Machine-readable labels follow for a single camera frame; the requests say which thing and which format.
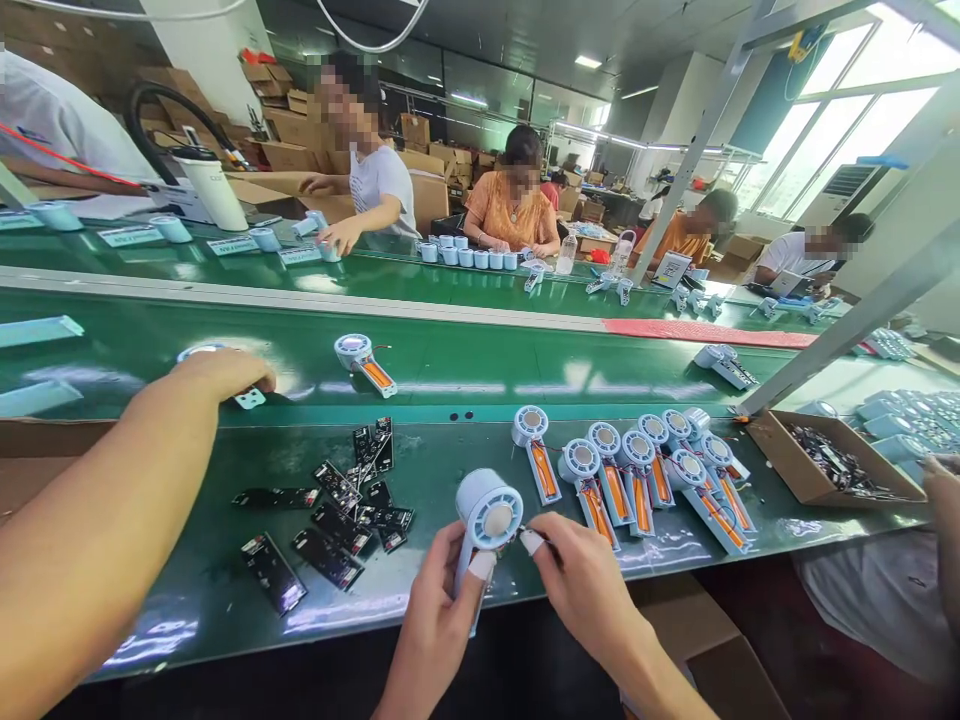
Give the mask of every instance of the red strip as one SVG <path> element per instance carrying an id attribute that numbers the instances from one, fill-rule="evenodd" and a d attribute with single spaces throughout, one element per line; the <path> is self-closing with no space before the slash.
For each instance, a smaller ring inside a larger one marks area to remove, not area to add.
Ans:
<path id="1" fill-rule="evenodd" d="M 94 170 L 92 167 L 87 167 L 87 166 L 84 165 L 83 163 L 79 163 L 79 162 L 77 162 L 76 160 L 71 160 L 71 159 L 68 158 L 68 157 L 64 157 L 63 155 L 60 155 L 59 153 L 55 153 L 53 150 L 48 150 L 47 148 L 43 147 L 43 145 L 41 145 L 40 143 L 34 142 L 33 140 L 31 140 L 31 139 L 28 138 L 28 137 L 24 137 L 23 135 L 21 135 L 20 133 L 18 133 L 16 130 L 11 130 L 10 128 L 8 128 L 8 127 L 7 127 L 6 125 L 4 125 L 3 123 L 0 123 L 0 130 L 2 130 L 3 132 L 7 133 L 7 135 L 12 135 L 13 137 L 17 138 L 18 140 L 23 140 L 23 142 L 27 143 L 27 145 L 32 145 L 33 147 L 35 147 L 35 148 L 36 148 L 37 150 L 39 150 L 40 152 L 46 153 L 47 155 L 52 155 L 53 157 L 57 158 L 57 160 L 62 160 L 63 162 L 69 163 L 70 165 L 73 165 L 74 167 L 78 167 L 78 168 L 80 168 L 81 170 L 86 170 L 86 171 L 87 171 L 88 173 L 90 173 L 91 175 L 97 175 L 97 176 L 102 177 L 102 178 L 104 178 L 104 179 L 106 179 L 106 180 L 111 180 L 111 181 L 113 181 L 113 182 L 115 182 L 115 183 L 120 183 L 121 185 L 129 185 L 130 187 L 136 187 L 136 188 L 140 187 L 140 186 L 139 186 L 137 183 L 135 183 L 135 182 L 130 182 L 129 180 L 124 180 L 123 178 L 114 177 L 113 175 L 108 175 L 107 173 L 100 172 L 99 170 Z"/>
<path id="2" fill-rule="evenodd" d="M 803 350 L 816 335 L 788 333 L 776 330 L 750 331 L 691 322 L 689 320 L 624 320 L 611 318 L 603 321 L 607 332 L 631 337 L 651 337 L 667 340 L 689 340 L 702 343 L 726 343 L 728 345 L 757 345 L 760 347 Z"/>

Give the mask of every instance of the pink mat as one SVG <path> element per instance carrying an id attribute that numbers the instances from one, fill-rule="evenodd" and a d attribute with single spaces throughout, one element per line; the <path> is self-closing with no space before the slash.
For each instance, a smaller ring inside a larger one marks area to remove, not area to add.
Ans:
<path id="1" fill-rule="evenodd" d="M 608 332 L 632 337 L 653 337 L 667 340 L 689 340 L 728 345 L 759 345 L 760 347 L 803 350 L 817 339 L 807 333 L 787 333 L 777 330 L 738 330 L 736 328 L 691 322 L 690 320 L 624 320 L 611 318 L 603 321 Z"/>

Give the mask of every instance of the cable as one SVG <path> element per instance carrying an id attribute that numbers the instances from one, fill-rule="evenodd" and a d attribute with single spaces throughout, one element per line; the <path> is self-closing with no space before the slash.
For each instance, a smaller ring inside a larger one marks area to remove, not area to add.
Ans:
<path id="1" fill-rule="evenodd" d="M 7 133 L 8 135 L 12 135 L 13 137 L 17 138 L 18 140 L 22 140 L 23 142 L 27 143 L 27 145 L 30 145 L 30 146 L 36 148 L 36 149 L 39 150 L 40 152 L 43 152 L 43 153 L 46 153 L 47 155 L 50 155 L 50 156 L 52 156 L 52 157 L 55 157 L 57 160 L 61 160 L 61 161 L 65 162 L 65 163 L 68 163 L 68 164 L 70 164 L 70 165 L 73 165 L 74 167 L 78 167 L 78 168 L 80 168 L 81 170 L 86 170 L 86 171 L 87 171 L 88 173 L 90 173 L 91 175 L 96 175 L 97 177 L 102 177 L 102 178 L 104 178 L 105 180 L 111 180 L 112 182 L 120 183 L 121 185 L 129 185 L 130 187 L 136 187 L 136 188 L 140 187 L 140 185 L 139 185 L 138 183 L 130 182 L 129 180 L 124 180 L 123 178 L 114 177 L 113 175 L 110 175 L 110 174 L 105 173 L 105 172 L 100 172 L 99 170 L 94 170 L 92 167 L 88 167 L 87 165 L 84 165 L 84 164 L 81 163 L 81 162 L 77 162 L 76 160 L 71 160 L 70 158 L 64 157 L 63 155 L 61 155 L 61 154 L 59 154 L 59 153 L 55 153 L 53 150 L 49 150 L 49 149 L 43 147 L 43 145 L 41 145 L 40 143 L 34 142 L 33 140 L 31 140 L 31 139 L 28 138 L 28 137 L 24 137 L 23 135 L 21 135 L 20 133 L 18 133 L 18 132 L 15 131 L 15 130 L 11 130 L 10 128 L 8 128 L 8 127 L 7 127 L 6 125 L 4 125 L 3 123 L 0 123 L 0 131 L 3 131 L 3 132 L 5 132 L 5 133 Z"/>
<path id="2" fill-rule="evenodd" d="M 40 2 L 41 0 L 30 0 L 30 2 Z M 320 6 L 320 9 L 323 11 L 324 16 L 327 18 L 327 22 L 330 23 L 331 27 L 337 32 L 337 34 L 347 41 L 348 44 L 352 45 L 355 49 L 360 52 L 370 53 L 371 55 L 379 55 L 380 53 L 390 52 L 400 43 L 407 39 L 407 36 L 413 31 L 414 25 L 417 24 L 417 21 L 420 20 L 420 16 L 423 15 L 423 11 L 427 9 L 427 4 L 430 0 L 420 0 L 420 5 L 417 7 L 416 12 L 413 13 L 413 17 L 410 18 L 410 22 L 407 23 L 407 26 L 403 29 L 397 37 L 395 37 L 390 42 L 380 45 L 379 47 L 374 47 L 372 45 L 361 45 L 356 42 L 353 38 L 347 36 L 347 34 L 341 29 L 339 25 L 334 21 L 330 16 L 330 13 L 327 12 L 327 8 L 323 4 L 323 0 L 317 0 L 317 4 Z"/>
<path id="3" fill-rule="evenodd" d="M 144 15 L 142 13 L 124 13 L 114 10 L 97 10 L 95 8 L 82 8 L 76 5 L 63 5 L 53 0 L 13 0 L 23 5 L 32 5 L 47 10 L 58 10 L 71 15 L 86 15 L 87 17 L 98 17 L 104 20 L 131 20 L 134 22 L 189 22 L 190 20 L 210 20 L 211 18 L 222 17 L 231 13 L 243 5 L 247 0 L 236 0 L 236 2 L 219 10 L 210 10 L 208 12 L 194 13 L 193 15 Z"/>

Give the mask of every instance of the black hose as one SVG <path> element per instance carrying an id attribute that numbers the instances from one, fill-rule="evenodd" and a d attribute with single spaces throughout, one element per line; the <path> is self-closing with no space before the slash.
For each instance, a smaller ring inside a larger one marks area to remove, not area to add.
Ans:
<path id="1" fill-rule="evenodd" d="M 167 185 L 180 184 L 177 182 L 177 178 L 173 173 L 170 172 L 169 168 L 163 164 L 163 160 L 160 159 L 160 154 L 157 152 L 154 144 L 150 142 L 143 126 L 140 125 L 140 107 L 148 98 L 156 95 L 163 95 L 165 98 L 169 98 L 183 105 L 183 107 L 197 117 L 197 120 L 206 126 L 207 130 L 210 131 L 210 134 L 213 135 L 214 139 L 220 143 L 220 146 L 223 147 L 224 150 L 236 152 L 236 146 L 223 134 L 219 126 L 213 122 L 196 103 L 190 100 L 190 98 L 184 97 L 176 90 L 171 90 L 166 85 L 161 85 L 160 83 L 149 80 L 142 80 L 130 90 L 130 97 L 123 111 L 123 121 L 127 125 L 127 132 L 130 133 L 133 144 L 137 146 L 147 159 L 147 162 L 157 171 L 157 175 L 160 176 L 164 183 Z"/>

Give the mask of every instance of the orange blouse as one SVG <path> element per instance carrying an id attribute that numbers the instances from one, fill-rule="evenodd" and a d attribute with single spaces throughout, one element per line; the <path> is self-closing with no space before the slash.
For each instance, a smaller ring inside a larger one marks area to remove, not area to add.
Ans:
<path id="1" fill-rule="evenodd" d="M 516 222 L 510 218 L 512 206 L 502 170 L 485 173 L 467 198 L 467 209 L 477 216 L 484 234 L 505 240 L 513 251 L 546 245 L 557 238 L 557 214 L 539 186 L 523 198 Z"/>

